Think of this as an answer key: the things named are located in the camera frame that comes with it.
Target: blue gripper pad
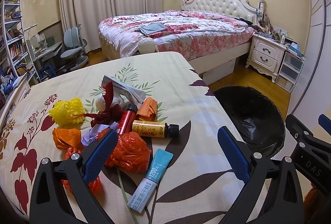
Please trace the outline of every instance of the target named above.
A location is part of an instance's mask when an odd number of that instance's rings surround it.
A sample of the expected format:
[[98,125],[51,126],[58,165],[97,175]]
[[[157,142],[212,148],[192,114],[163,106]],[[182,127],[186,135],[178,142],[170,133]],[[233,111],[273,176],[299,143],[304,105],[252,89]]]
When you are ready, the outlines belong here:
[[318,117],[318,124],[331,135],[331,120],[326,115],[321,114]]
[[219,128],[217,139],[234,174],[246,184],[250,178],[248,162],[224,127]]
[[101,168],[116,147],[117,141],[118,134],[114,130],[108,133],[108,135],[100,141],[99,145],[95,148],[85,163],[85,173],[83,179],[86,184],[96,180]]

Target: metal bolt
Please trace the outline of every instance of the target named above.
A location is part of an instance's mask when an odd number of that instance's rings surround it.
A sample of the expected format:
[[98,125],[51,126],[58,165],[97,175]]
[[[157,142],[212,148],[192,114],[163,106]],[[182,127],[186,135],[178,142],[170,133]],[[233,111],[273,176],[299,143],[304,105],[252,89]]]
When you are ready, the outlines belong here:
[[255,153],[253,154],[253,156],[254,156],[254,158],[256,158],[256,159],[261,159],[261,158],[262,158],[262,155],[261,155],[261,153],[259,153],[259,152],[255,152]]
[[292,162],[292,159],[291,159],[290,157],[286,156],[286,157],[285,157],[285,161],[286,161],[286,162]]
[[73,160],[79,159],[79,153],[72,154],[71,159]]
[[42,163],[42,164],[47,164],[47,163],[48,163],[48,158],[44,158],[44,159],[42,159],[42,160],[41,160],[41,163]]

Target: green leaf pattern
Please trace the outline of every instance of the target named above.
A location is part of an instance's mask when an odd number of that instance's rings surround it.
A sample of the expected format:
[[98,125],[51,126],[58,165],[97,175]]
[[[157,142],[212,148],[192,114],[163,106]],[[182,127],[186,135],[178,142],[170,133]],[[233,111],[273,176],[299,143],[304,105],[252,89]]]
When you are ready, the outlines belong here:
[[[127,67],[123,67],[121,68],[120,71],[117,71],[115,73],[114,76],[112,76],[112,78],[126,83],[128,85],[131,85],[135,88],[141,89],[143,90],[147,96],[152,96],[152,91],[153,91],[153,85],[155,85],[156,83],[158,83],[160,80],[155,81],[154,83],[143,83],[143,84],[134,84],[132,82],[138,81],[138,74],[135,72],[137,69],[134,69],[133,67],[130,66],[130,63],[128,64]],[[101,87],[98,87],[96,89],[93,89],[93,92],[90,93],[90,97],[96,97],[98,96],[100,93],[103,93],[104,91],[102,90]],[[96,107],[95,107],[95,99],[93,98],[91,101],[85,99],[86,103],[85,103],[85,112],[86,113],[98,113],[99,111],[97,111]],[[158,104],[158,110],[157,110],[157,116],[156,116],[156,121],[157,122],[162,122],[164,120],[166,120],[168,117],[162,117],[162,111],[164,111],[165,109],[161,109],[161,105],[162,102],[160,102]]]

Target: crumpled purple paper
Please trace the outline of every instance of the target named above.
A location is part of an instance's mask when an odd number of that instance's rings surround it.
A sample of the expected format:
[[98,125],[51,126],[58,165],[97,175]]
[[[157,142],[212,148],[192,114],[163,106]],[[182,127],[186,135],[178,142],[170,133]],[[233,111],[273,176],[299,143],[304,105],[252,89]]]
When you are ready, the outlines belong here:
[[95,142],[95,140],[98,138],[98,133],[104,129],[110,127],[116,131],[118,126],[119,124],[117,122],[114,122],[111,125],[96,124],[93,128],[82,135],[82,145],[88,146],[90,143]]

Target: red bottle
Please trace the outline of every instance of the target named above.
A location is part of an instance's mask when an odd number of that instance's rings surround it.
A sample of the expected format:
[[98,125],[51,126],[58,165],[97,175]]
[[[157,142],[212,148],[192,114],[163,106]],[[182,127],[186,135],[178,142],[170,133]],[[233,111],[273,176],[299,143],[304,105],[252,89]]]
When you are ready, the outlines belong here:
[[132,123],[136,119],[138,107],[130,103],[126,110],[123,112],[119,126],[117,128],[117,133],[125,134],[132,131]]

